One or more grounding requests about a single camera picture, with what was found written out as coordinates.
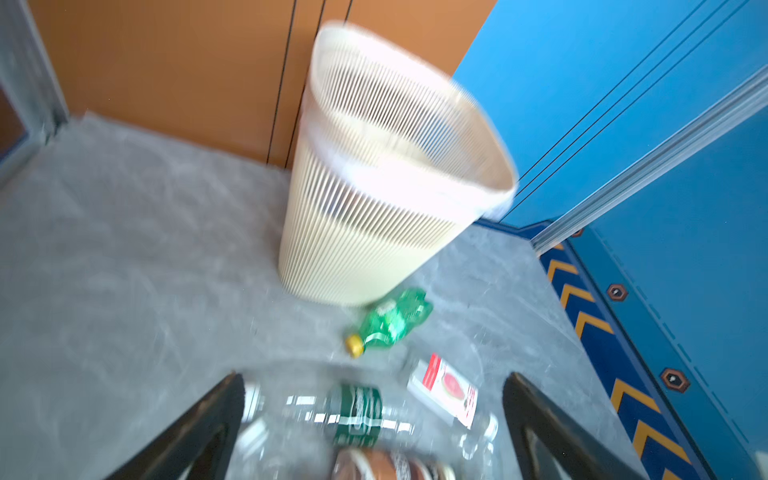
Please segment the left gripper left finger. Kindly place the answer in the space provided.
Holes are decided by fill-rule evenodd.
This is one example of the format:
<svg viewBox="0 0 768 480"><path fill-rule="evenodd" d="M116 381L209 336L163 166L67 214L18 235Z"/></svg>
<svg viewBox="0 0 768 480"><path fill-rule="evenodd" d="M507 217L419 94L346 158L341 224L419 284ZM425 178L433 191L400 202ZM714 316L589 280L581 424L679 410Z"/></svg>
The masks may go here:
<svg viewBox="0 0 768 480"><path fill-rule="evenodd" d="M223 479L240 430L245 388L232 372L110 479Z"/></svg>

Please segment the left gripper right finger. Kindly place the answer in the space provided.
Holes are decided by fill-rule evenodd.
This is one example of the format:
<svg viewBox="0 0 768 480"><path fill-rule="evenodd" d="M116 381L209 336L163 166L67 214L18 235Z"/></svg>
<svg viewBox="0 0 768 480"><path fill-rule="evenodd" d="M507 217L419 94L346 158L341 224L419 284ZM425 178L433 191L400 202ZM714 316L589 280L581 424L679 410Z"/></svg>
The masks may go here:
<svg viewBox="0 0 768 480"><path fill-rule="evenodd" d="M506 424L524 479L641 479L520 373L503 387Z"/></svg>

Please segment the cream slatted waste bin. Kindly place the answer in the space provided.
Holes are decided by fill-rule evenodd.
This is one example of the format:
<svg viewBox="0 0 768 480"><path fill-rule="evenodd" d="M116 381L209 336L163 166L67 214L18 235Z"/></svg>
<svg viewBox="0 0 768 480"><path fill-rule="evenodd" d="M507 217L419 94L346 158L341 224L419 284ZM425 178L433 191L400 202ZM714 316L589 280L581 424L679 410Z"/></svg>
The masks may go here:
<svg viewBox="0 0 768 480"><path fill-rule="evenodd" d="M359 306L398 286L519 176L475 99L419 57L351 23L315 39L278 271L311 301Z"/></svg>

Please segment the clear bottle white cap centre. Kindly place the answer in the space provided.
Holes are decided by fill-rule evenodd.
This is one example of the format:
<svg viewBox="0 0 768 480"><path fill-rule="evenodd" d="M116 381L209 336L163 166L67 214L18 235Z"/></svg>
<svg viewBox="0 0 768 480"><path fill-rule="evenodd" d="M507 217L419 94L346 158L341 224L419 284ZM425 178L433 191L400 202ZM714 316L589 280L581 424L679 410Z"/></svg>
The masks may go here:
<svg viewBox="0 0 768 480"><path fill-rule="evenodd" d="M472 427L458 437L459 478L498 479L500 463L495 447L499 421L493 413L477 414Z"/></svg>

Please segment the white red juice carton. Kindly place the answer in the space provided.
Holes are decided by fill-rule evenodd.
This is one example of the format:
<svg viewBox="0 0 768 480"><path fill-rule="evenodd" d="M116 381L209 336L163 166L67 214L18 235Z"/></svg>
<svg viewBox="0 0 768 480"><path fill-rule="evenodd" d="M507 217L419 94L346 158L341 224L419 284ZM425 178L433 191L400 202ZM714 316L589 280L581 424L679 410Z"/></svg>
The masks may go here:
<svg viewBox="0 0 768 480"><path fill-rule="evenodd" d="M416 358L407 368L407 390L448 424L471 429L477 412L478 388L443 357Z"/></svg>

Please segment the clear bottle dark green label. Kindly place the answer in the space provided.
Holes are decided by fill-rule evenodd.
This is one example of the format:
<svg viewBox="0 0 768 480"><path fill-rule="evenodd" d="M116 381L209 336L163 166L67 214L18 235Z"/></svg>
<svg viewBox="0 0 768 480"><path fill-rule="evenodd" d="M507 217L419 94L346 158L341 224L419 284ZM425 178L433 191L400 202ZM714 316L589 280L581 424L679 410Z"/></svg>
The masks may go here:
<svg viewBox="0 0 768 480"><path fill-rule="evenodd" d="M262 383L248 383L244 421L259 417L321 432L337 446L409 448L421 434L419 414L404 398L351 382L318 392L269 390Z"/></svg>

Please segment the brown label bottle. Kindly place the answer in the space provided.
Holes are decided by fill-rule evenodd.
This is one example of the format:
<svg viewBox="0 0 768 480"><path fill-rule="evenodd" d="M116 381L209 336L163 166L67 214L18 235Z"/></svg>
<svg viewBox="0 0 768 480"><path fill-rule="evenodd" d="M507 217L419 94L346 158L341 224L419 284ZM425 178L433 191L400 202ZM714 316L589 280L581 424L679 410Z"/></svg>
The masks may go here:
<svg viewBox="0 0 768 480"><path fill-rule="evenodd" d="M333 480L456 480L455 470L442 462L422 460L398 451L342 449L332 469Z"/></svg>

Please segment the small green bottle yellow cap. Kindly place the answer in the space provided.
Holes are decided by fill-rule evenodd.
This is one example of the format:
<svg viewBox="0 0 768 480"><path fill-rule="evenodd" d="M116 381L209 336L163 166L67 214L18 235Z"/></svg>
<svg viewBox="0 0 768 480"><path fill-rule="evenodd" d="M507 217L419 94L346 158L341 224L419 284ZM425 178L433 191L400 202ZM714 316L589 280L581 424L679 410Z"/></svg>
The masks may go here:
<svg viewBox="0 0 768 480"><path fill-rule="evenodd" d="M346 337L345 348L352 358L359 358L369 348L391 348L421 326L433 309L434 305L421 288L407 288L397 295L389 295Z"/></svg>

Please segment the right aluminium frame post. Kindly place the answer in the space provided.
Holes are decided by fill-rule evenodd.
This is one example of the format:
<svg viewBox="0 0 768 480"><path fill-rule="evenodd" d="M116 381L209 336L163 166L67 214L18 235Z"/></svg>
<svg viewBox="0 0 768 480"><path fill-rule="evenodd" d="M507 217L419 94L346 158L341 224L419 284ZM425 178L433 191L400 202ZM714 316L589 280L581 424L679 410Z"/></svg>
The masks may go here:
<svg viewBox="0 0 768 480"><path fill-rule="evenodd" d="M537 256L561 244L767 107L767 68L597 189L531 240Z"/></svg>

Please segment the aluminium frame post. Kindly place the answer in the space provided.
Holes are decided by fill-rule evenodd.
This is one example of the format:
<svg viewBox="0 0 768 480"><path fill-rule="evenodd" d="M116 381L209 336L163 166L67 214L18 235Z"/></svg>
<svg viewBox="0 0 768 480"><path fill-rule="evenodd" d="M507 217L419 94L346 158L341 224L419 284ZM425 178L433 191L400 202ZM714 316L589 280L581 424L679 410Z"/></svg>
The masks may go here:
<svg viewBox="0 0 768 480"><path fill-rule="evenodd" d="M767 107L767 68L597 189L531 240L537 256L561 244Z"/></svg>
<svg viewBox="0 0 768 480"><path fill-rule="evenodd" d="M69 110L26 1L1 3L1 183L68 122Z"/></svg>

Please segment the left aluminium frame post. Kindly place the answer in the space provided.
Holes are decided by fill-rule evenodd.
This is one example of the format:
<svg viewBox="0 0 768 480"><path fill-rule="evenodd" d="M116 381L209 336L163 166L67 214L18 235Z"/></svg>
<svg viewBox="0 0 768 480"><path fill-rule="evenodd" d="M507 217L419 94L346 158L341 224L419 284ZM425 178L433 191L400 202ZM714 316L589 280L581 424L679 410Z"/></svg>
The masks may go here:
<svg viewBox="0 0 768 480"><path fill-rule="evenodd" d="M1 3L1 183L68 122L69 110L26 1Z"/></svg>

